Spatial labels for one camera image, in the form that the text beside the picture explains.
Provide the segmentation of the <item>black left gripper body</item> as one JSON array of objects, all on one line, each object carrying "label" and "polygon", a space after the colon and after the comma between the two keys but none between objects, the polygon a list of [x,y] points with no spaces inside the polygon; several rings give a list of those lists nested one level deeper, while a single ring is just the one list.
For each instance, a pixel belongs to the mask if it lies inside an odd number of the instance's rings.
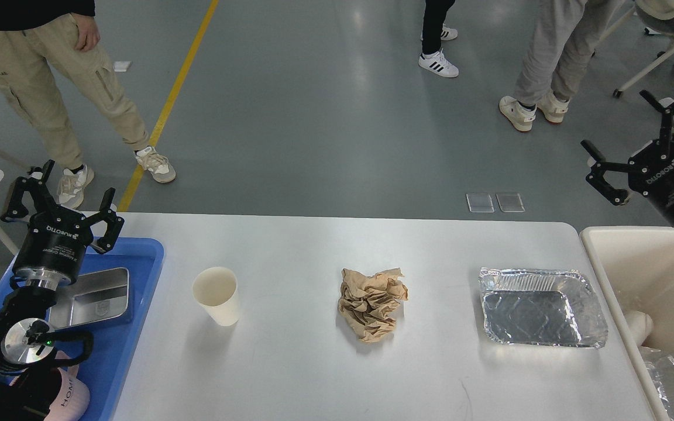
[{"label": "black left gripper body", "polygon": [[86,248],[93,235],[78,212],[59,212],[52,216],[35,213],[27,224],[27,235],[13,264],[18,280],[43,279],[47,274],[59,285],[77,282]]}]

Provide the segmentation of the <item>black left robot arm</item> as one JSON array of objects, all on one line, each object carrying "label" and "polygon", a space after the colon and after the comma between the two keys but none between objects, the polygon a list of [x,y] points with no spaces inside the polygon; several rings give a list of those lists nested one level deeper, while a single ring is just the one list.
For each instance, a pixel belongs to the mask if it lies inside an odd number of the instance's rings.
[{"label": "black left robot arm", "polygon": [[1,216],[5,222],[27,219],[27,235],[0,310],[0,420],[45,419],[51,371],[91,356],[92,333],[57,332],[45,318],[56,304],[57,288],[77,282],[87,248],[107,253],[123,227],[111,208],[113,188],[91,216],[59,205],[46,186],[53,166],[49,160],[17,178]]}]

